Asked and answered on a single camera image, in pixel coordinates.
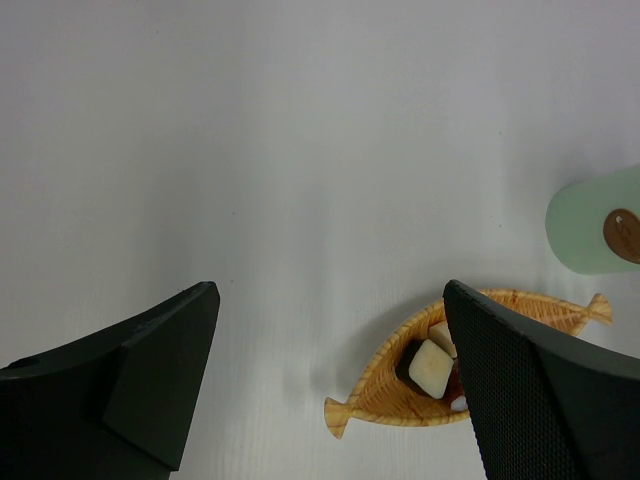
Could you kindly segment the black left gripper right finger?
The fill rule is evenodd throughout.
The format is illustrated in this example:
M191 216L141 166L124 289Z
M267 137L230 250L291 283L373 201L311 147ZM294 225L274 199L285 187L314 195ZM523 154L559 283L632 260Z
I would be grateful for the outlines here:
M443 300L487 478L638 478L638 359L457 280Z

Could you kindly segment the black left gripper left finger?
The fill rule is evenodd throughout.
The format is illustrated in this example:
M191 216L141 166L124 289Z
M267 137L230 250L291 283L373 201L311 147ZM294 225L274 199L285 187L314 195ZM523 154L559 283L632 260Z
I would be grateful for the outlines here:
M4 479L167 479L180 468L220 307L200 282L1 370Z

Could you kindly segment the white round food piece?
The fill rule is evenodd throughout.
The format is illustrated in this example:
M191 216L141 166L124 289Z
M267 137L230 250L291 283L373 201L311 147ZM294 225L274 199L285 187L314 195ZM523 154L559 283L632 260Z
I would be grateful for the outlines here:
M447 321L432 325L428 330L428 339L445 351L451 358L456 359L458 357Z

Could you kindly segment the white and black rice cake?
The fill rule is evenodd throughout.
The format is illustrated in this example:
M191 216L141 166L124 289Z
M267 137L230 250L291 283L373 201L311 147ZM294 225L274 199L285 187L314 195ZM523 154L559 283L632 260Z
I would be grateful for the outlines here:
M433 399L442 399L453 358L431 340L411 340L400 356L396 376Z

